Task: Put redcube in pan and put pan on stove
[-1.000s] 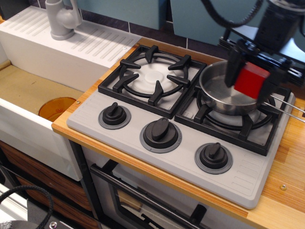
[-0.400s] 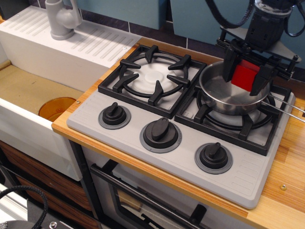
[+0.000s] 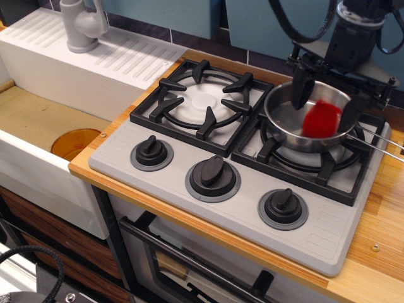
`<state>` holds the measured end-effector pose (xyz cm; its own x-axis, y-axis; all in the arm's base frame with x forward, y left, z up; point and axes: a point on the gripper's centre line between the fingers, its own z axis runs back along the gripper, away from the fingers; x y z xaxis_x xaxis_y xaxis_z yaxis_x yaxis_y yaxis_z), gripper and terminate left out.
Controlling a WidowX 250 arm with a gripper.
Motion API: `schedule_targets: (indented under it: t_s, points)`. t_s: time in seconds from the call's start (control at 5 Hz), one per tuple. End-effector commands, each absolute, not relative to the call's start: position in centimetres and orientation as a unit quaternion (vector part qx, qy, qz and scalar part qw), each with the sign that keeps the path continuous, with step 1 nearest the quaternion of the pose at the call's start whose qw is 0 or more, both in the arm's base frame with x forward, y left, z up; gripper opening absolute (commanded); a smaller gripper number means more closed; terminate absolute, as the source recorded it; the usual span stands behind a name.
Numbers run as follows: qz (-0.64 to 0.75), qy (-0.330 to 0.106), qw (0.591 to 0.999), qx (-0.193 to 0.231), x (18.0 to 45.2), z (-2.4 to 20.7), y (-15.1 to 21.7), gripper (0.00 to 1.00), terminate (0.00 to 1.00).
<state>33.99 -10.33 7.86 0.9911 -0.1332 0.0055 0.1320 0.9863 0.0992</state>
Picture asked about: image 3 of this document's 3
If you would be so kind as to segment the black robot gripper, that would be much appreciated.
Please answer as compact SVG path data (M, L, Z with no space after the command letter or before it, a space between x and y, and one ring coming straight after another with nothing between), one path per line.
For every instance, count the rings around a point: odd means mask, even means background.
M338 132L349 132L366 107L385 108L396 88L396 78L372 58L373 49L381 46L382 27L382 23L339 21L329 42L294 40L288 58L294 71L294 109L299 110L307 103L315 81L348 94Z

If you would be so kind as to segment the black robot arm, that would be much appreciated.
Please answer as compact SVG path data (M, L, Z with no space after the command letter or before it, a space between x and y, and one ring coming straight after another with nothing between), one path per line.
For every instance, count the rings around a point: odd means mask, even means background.
M343 108L340 133L349 132L367 108L384 109L400 82L373 60L372 52L378 48L392 54L403 47L402 42L390 50L381 46L388 14L403 27L402 7L403 1L341 1L336 5L338 22L329 42L294 40L288 58L294 71L292 105L302 108L316 81L346 93L350 101Z

